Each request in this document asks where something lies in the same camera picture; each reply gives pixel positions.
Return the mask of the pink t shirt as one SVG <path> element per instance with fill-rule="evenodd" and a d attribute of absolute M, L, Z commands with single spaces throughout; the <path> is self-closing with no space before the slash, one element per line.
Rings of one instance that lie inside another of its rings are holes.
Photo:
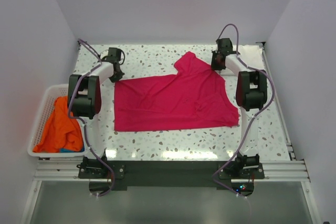
<path fill-rule="evenodd" d="M 187 52 L 176 74 L 118 81 L 114 88 L 114 129 L 119 132 L 232 127 L 239 122 L 225 79 Z"/>

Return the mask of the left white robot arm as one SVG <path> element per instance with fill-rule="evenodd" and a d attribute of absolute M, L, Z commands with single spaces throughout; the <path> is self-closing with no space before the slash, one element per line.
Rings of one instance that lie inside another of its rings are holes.
<path fill-rule="evenodd" d="M 68 116 L 70 119 L 76 119 L 80 125 L 85 157 L 98 159 L 90 166 L 91 173 L 97 178 L 105 177 L 109 171 L 109 165 L 100 160 L 105 153 L 103 145 L 99 142 L 101 85 L 106 80 L 115 83 L 122 79 L 124 73 L 121 65 L 124 61 L 123 50 L 110 47 L 107 55 L 98 58 L 97 64 L 89 71 L 69 77 Z"/>

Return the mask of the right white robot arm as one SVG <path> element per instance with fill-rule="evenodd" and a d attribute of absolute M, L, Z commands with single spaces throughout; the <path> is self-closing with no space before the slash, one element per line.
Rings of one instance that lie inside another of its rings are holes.
<path fill-rule="evenodd" d="M 241 143 L 234 164 L 234 173 L 246 178 L 259 166 L 258 113 L 267 102 L 267 77 L 263 70 L 257 70 L 242 61 L 240 54 L 233 50 L 229 38 L 216 40 L 217 49 L 213 51 L 211 68 L 229 69 L 237 77 L 236 103 L 241 112 Z"/>

